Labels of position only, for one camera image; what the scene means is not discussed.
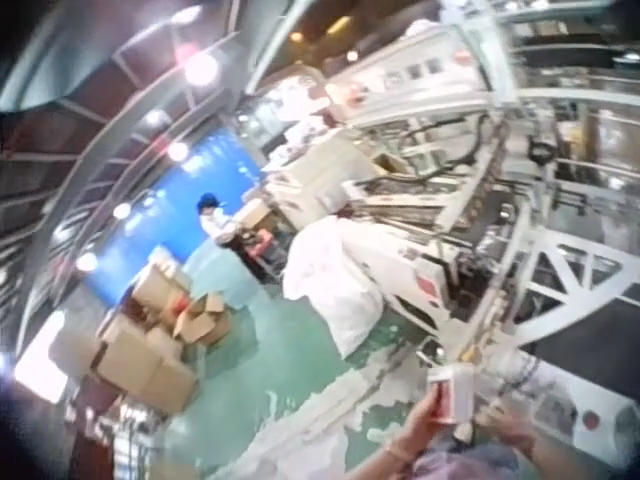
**yellow light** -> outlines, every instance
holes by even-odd
[[[333,35],[335,33],[338,33],[340,30],[346,27],[350,21],[351,21],[351,17],[340,17],[338,20],[335,21],[333,25],[329,27],[329,29],[327,30],[327,35]]]

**ceiling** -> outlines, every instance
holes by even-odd
[[[0,7],[16,19],[0,33],[0,351],[26,344],[29,319],[64,297],[114,207],[172,165],[167,147],[235,108],[247,59],[292,1],[10,3]],[[182,67],[203,50],[219,78],[194,87]]]

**bracelet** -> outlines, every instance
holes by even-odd
[[[385,445],[384,450],[407,464],[413,464],[416,460],[414,455],[411,455],[404,448],[398,446],[393,440]]]

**stack of cardboard boxes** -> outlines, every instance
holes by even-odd
[[[97,337],[65,327],[49,356],[70,377],[94,375],[159,412],[179,413],[197,385],[193,371],[180,361],[184,346],[213,345],[231,329],[222,299],[209,294],[192,301],[190,287],[179,264],[149,264],[127,299],[143,315],[131,318],[116,311]]]

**white shirt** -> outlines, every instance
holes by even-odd
[[[200,215],[200,225],[218,244],[231,240],[240,228],[240,225],[221,208],[216,208],[211,214]]]

